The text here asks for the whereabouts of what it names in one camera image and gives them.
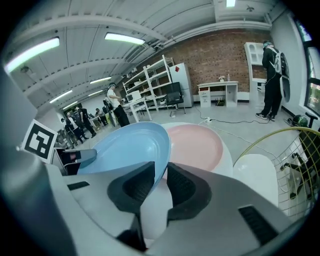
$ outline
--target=white wall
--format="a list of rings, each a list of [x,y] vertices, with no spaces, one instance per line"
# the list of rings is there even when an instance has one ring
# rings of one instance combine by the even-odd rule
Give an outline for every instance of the white wall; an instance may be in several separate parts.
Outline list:
[[[290,101],[283,106],[295,115],[313,114],[304,107],[307,90],[307,64],[302,39],[298,28],[291,18],[291,13],[285,11],[273,23],[271,37],[274,46],[284,53],[290,73]],[[313,129],[318,129],[320,120],[314,121]]]
[[[97,96],[93,96],[86,101],[81,102],[82,107],[85,108],[88,112],[88,114],[95,115],[96,108],[100,109],[102,111],[102,107],[104,106],[103,100],[106,97],[106,93],[103,92]]]
[[[62,114],[58,114],[55,108],[51,108],[43,116],[36,118],[36,120],[51,130],[58,132],[64,127],[61,123],[61,118],[63,118]]]

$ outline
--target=person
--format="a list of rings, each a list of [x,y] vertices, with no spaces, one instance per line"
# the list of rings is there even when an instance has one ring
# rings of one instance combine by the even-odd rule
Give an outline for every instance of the person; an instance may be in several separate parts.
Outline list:
[[[107,119],[106,119],[106,117],[105,117],[105,114],[103,114],[102,112],[100,112],[100,109],[99,108],[96,108],[95,109],[95,116],[96,117],[99,117],[98,118],[98,120],[99,120],[99,122],[101,123],[103,123],[103,125],[104,126],[106,126],[107,125]]]
[[[88,138],[86,137],[84,130],[82,130],[74,121],[74,119],[71,117],[71,113],[68,112],[66,114],[66,120],[65,120],[65,130],[68,131],[72,131],[74,133],[74,135],[76,136],[76,138],[83,144],[83,140],[81,139],[81,136],[87,140]]]
[[[81,103],[78,104],[75,109],[78,111],[79,117],[81,122],[83,123],[83,125],[85,126],[85,128],[87,128],[87,130],[91,133],[91,138],[93,138],[94,136],[96,136],[96,132],[95,130],[92,128],[90,121],[89,121],[89,117],[88,117],[88,113],[87,110],[85,108],[82,108]]]
[[[120,124],[121,127],[130,125],[128,116],[126,112],[124,111],[123,107],[120,105],[121,97],[116,96],[115,94],[115,88],[116,85],[112,83],[109,87],[109,90],[107,91],[106,94],[106,100],[111,104],[113,108],[113,112],[118,120],[118,123]]]
[[[280,107],[282,95],[280,89],[281,75],[276,72],[273,66],[275,64],[275,57],[277,54],[272,50],[272,48],[277,53],[279,52],[270,41],[265,40],[263,42],[264,52],[262,65],[266,69],[267,80],[265,84],[264,109],[255,115],[263,120],[267,120],[267,117],[269,117],[271,121],[275,121],[275,117]]]

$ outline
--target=ceiling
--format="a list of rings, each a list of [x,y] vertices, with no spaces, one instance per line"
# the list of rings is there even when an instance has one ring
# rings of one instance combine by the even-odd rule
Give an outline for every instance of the ceiling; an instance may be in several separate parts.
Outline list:
[[[64,108],[119,82],[163,44],[201,26],[226,21],[266,22],[278,0],[50,0],[17,26],[2,53],[4,63],[53,37],[60,45],[28,60],[11,75],[39,112]],[[145,40],[143,46],[105,40],[110,33]],[[23,66],[28,70],[21,71]],[[90,81],[112,77],[90,84]],[[72,93],[50,104],[63,92]]]

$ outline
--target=blue plate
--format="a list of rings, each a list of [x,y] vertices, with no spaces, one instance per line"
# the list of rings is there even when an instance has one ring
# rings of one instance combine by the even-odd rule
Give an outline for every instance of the blue plate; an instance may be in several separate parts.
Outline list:
[[[170,159],[171,141],[167,131],[154,122],[137,122],[122,127],[94,147],[96,159],[81,164],[77,174],[114,170],[141,162],[155,163],[154,186],[163,177]]]

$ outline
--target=green object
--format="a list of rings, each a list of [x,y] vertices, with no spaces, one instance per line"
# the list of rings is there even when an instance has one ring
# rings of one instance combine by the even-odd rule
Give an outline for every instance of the green object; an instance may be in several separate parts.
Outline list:
[[[299,127],[308,127],[308,119],[304,115],[297,114],[294,116],[292,124]]]

